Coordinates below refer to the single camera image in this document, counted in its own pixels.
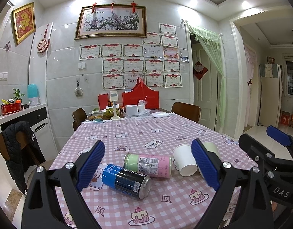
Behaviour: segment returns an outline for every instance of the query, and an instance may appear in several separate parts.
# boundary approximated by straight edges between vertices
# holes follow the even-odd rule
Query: green curtain
[[[209,56],[211,62],[214,64],[218,72],[221,74],[221,91],[220,91],[220,103],[219,103],[219,122],[221,126],[224,126],[225,111],[226,111],[226,77],[223,71],[223,61],[221,54],[222,39],[218,33],[209,31],[203,27],[192,27],[188,22],[187,26],[190,34],[194,34],[195,40],[204,48],[205,52]]]

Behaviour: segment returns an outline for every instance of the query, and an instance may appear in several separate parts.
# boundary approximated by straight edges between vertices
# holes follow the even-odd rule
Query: white box
[[[133,116],[138,113],[137,105],[126,105],[126,115]]]

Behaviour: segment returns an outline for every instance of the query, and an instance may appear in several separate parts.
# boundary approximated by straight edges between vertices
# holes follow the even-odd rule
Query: cabinet handle
[[[38,126],[37,128],[35,128],[35,131],[34,132],[37,132],[39,130],[41,130],[43,127],[45,127],[48,123],[43,123],[41,124],[40,126]]]

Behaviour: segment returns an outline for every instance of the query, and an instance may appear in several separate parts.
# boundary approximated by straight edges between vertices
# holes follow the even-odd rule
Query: barcode
[[[139,187],[140,187],[141,183],[135,182],[134,186],[133,186],[133,191],[138,193],[139,191]]]
[[[158,158],[152,158],[151,159],[151,164],[157,164],[158,163]]]

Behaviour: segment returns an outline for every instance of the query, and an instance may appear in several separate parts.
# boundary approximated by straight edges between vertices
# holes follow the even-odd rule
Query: pink curtain
[[[245,124],[244,124],[244,127],[246,127],[248,123],[249,109],[250,109],[250,85],[252,84],[251,79],[254,76],[254,65],[257,64],[257,55],[246,45],[244,45],[244,49],[245,49],[246,66],[247,66],[247,106],[246,106],[246,115],[245,115]]]

